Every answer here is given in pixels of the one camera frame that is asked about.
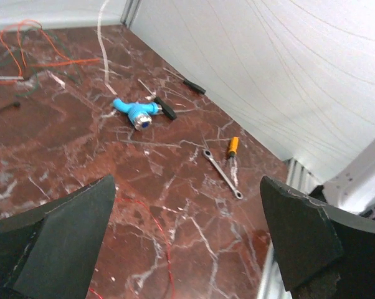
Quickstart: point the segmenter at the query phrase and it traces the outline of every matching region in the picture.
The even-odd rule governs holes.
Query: black screwdriver handle
[[[165,102],[161,98],[155,97],[154,102],[161,106],[161,108],[163,109],[163,113],[165,114],[166,117],[168,117],[170,120],[176,119],[177,116],[176,116],[175,111],[170,106],[165,104]]]
[[[187,85],[191,90],[194,90],[195,92],[200,93],[201,95],[206,93],[206,90],[204,88],[197,85],[196,83],[189,81],[186,78],[183,80],[183,84]]]

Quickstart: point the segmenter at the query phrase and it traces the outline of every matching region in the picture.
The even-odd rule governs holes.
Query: blue valve
[[[113,101],[113,107],[118,111],[126,113],[137,130],[142,130],[150,126],[151,117],[159,112],[161,107],[156,103],[139,104],[139,103],[124,103],[120,98]]]

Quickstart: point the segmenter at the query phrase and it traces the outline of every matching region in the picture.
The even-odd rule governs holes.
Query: white rope
[[[103,11],[105,10],[107,3],[109,2],[110,0],[105,0],[105,2],[103,2],[99,10],[97,31],[98,31],[98,41],[99,41],[100,48],[102,49],[102,54],[103,54],[103,63],[105,65],[105,85],[107,86],[109,91],[112,92],[112,94],[117,95],[117,93],[114,91],[114,89],[110,86],[110,83],[109,83],[107,53],[106,53],[105,45],[103,45],[103,40],[102,40],[102,16],[103,16]]]

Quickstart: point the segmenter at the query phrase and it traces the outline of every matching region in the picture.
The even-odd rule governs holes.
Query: combination wrench
[[[235,185],[233,185],[233,183],[230,181],[230,179],[226,176],[226,174],[224,173],[224,171],[221,169],[221,167],[219,167],[219,165],[216,163],[216,161],[214,160],[214,157],[212,156],[211,152],[208,150],[208,149],[204,149],[202,151],[202,154],[204,155],[204,157],[206,157],[207,160],[209,160],[211,162],[211,164],[218,170],[219,174],[223,177],[223,179],[225,180],[225,182],[229,185],[229,187],[231,188],[231,190],[233,191],[233,193],[235,194],[235,197],[237,199],[243,199],[243,194],[236,189]]]

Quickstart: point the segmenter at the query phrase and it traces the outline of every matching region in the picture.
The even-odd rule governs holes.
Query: yellow screwdriver handle
[[[239,137],[233,137],[229,144],[227,154],[229,157],[234,156],[237,153],[237,147],[239,145]]]

